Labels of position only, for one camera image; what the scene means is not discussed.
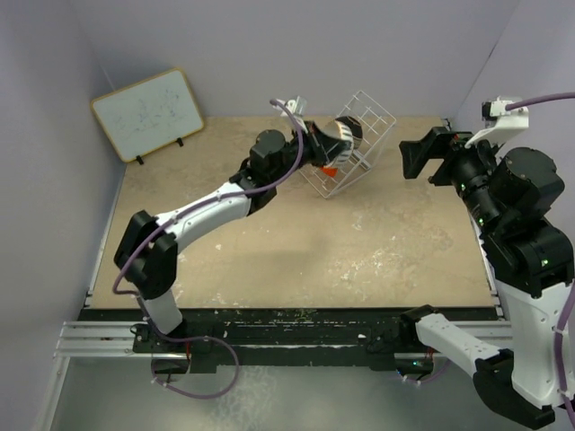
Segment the orange plastic bowl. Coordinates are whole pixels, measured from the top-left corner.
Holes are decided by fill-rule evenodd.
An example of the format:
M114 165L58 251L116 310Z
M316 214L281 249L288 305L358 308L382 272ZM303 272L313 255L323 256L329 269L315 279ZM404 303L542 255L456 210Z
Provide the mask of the orange plastic bowl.
M337 175L337 173L338 173L338 169L337 169L337 168L332 168L332 167L322 167L322 168L321 168L321 171L322 171L325 175L327 175L327 176L329 176L329 177L332 177L332 178L335 177L335 176Z

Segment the white bowl orange rim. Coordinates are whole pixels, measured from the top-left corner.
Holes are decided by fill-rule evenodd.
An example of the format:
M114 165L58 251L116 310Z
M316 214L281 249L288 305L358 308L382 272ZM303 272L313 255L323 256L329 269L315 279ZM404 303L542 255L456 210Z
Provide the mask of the white bowl orange rim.
M324 135L323 148L326 152L326 167L341 167L351 157L354 149L354 139L350 128L333 119L322 129Z

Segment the beige bowl dark rim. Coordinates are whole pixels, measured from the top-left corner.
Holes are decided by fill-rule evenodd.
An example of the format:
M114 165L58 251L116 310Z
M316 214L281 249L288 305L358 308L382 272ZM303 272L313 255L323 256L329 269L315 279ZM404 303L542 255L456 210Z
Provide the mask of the beige bowl dark rim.
M349 128L353 136L354 149L358 150L363 141L363 129L360 122L351 116L340 116L336 120Z

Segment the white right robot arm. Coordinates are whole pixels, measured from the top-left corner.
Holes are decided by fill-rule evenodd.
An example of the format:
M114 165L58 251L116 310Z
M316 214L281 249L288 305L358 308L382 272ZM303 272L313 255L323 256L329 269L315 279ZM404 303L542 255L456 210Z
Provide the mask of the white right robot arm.
M491 140L443 127L399 148L407 180L439 160L429 182L453 187L478 226L512 332L511 347L493 346L423 305L401 316L401 344L443 354L472 378L491 411L521 426L546 427L559 408L572 414L574 249L546 219L565 188L554 161L527 147L498 157Z

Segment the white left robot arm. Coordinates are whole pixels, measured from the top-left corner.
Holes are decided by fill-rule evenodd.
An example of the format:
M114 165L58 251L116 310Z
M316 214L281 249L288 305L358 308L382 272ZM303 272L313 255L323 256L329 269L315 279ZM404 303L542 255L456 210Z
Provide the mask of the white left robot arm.
M130 218L113 260L119 276L136 287L155 325L154 343L163 351L174 352L185 340L172 292L179 253L218 227L265 207L277 186L301 167L333 168L346 161L363 132L339 117L323 128L307 121L293 136L287 141L276 129L260 132L238 172L216 191L168 213L141 210Z

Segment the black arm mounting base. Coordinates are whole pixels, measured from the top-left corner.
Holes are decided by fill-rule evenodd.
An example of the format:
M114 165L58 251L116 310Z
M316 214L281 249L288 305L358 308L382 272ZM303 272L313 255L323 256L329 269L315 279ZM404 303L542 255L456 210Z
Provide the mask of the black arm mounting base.
M190 371L213 373L220 365L340 366L392 371L425 355L399 336L403 308L188 308L182 315L190 347L159 339L136 309L86 309L80 321L131 322L133 351L150 354L161 369L169 360Z

